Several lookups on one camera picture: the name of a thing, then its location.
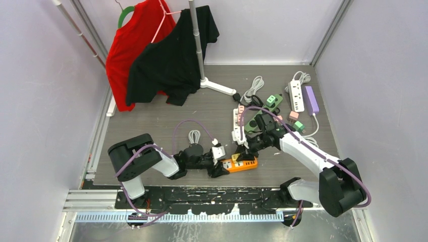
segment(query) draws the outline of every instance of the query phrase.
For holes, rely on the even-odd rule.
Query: metal floor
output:
[[[290,100],[284,88],[292,80],[297,71],[311,75],[306,84],[313,87],[320,112],[317,115],[319,131],[314,136],[319,147],[327,153],[337,156],[337,148],[327,118],[324,102],[318,86],[315,70],[312,66],[205,66],[205,74],[210,81],[235,88],[243,94],[251,86],[256,76],[263,76],[264,86],[257,95],[266,100],[270,95],[283,94],[284,101],[280,104],[280,115],[287,117],[291,111]],[[101,156],[96,170],[94,184],[117,185],[114,170],[107,154],[107,149],[120,141],[144,134],[151,134],[153,140],[167,152],[172,150],[172,133],[174,127],[182,120],[193,118],[202,122],[211,134],[221,142],[228,155],[232,155],[236,145],[232,143],[232,109],[237,107],[231,96],[210,90],[200,89],[189,95],[182,106],[165,103],[166,96],[157,96],[152,103],[137,103],[132,112],[116,112],[110,118]],[[254,115],[252,112],[244,120]],[[299,115],[299,121],[306,126],[306,133],[315,130],[315,122],[307,112]],[[193,122],[184,123],[177,131],[176,144],[179,149],[188,147],[187,135],[190,130],[201,131],[200,144],[205,152],[212,146],[207,134]],[[298,176],[306,180],[314,180],[314,175],[300,162],[288,154],[280,153],[276,148],[267,148],[260,152],[258,168],[232,173],[218,178],[209,178],[206,170],[190,170],[186,177],[169,180],[155,170],[149,170],[142,176],[144,185],[152,186],[215,186],[215,187],[277,187],[283,182]]]
[[[304,211],[291,230],[280,222],[157,223],[131,230],[125,223],[76,223],[71,240],[83,241],[329,241],[360,242],[352,211],[334,218],[324,210]]]

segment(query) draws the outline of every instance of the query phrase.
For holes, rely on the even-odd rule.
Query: orange power strip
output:
[[[236,161],[238,156],[239,154],[234,154],[231,157],[232,159],[222,160],[223,167],[230,173],[257,168],[257,158],[254,158],[254,160]]]

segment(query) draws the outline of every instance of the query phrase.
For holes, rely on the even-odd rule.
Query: white power strip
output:
[[[305,111],[305,106],[303,105],[302,88],[300,85],[300,81],[293,80],[289,82],[288,90],[290,93],[291,108],[293,109],[293,111],[295,112]]]
[[[232,140],[237,142],[238,145],[245,145],[248,148],[247,139],[245,135],[241,138],[241,132],[239,130],[239,121],[241,120],[241,114],[244,111],[245,107],[238,105],[238,108],[233,110],[233,131],[232,131]]]

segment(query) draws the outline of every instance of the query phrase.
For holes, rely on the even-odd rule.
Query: gray table surface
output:
[[[280,104],[280,115],[284,118],[291,111],[290,99],[284,88],[297,71],[311,75],[306,84],[313,87],[319,105],[319,131],[314,138],[319,147],[331,155],[337,156],[337,148],[327,118],[324,102],[319,90],[315,70],[311,66],[205,66],[205,74],[210,81],[226,85],[243,94],[250,88],[256,76],[263,76],[264,86],[257,95],[265,101],[272,94],[282,93],[284,101]],[[210,89],[200,89],[189,95],[183,106],[168,105],[166,96],[156,96],[152,103],[137,103],[132,112],[116,112],[110,118],[108,130],[102,147],[101,157],[96,171],[94,184],[117,185],[115,171],[107,154],[107,149],[118,142],[135,136],[149,133],[154,142],[164,150],[172,151],[172,134],[175,126],[182,120],[192,118],[200,121],[208,131],[221,142],[228,155],[232,155],[236,145],[232,141],[232,110],[237,107],[231,96]],[[256,112],[251,111],[244,120],[251,118]],[[316,124],[308,113],[301,112],[299,121],[306,126],[306,134],[312,133]],[[210,138],[203,129],[194,122],[183,123],[176,134],[176,152],[189,146],[187,135],[190,130],[201,131],[199,143],[205,152],[212,146]],[[218,178],[210,178],[206,170],[190,170],[178,180],[169,180],[160,172],[150,169],[142,176],[145,186],[246,186],[246,187],[277,187],[281,183],[295,177],[315,180],[315,176],[301,163],[276,148],[260,151],[258,168],[231,173]]]

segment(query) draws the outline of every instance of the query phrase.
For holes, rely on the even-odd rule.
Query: purple power bank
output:
[[[305,102],[306,110],[308,110],[308,114],[312,116],[312,114],[319,113],[318,103],[316,102],[315,95],[313,93],[311,86],[304,86],[302,89],[303,101]]]

